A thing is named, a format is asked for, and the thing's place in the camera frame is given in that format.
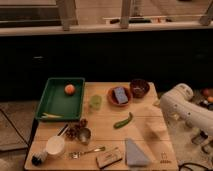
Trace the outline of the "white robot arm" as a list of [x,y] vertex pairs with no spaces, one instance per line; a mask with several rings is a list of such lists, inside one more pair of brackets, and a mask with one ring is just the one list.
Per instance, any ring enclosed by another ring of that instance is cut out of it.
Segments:
[[185,121],[213,136],[213,111],[191,103],[193,90],[185,83],[179,83],[160,98],[160,108],[169,115],[179,114]]

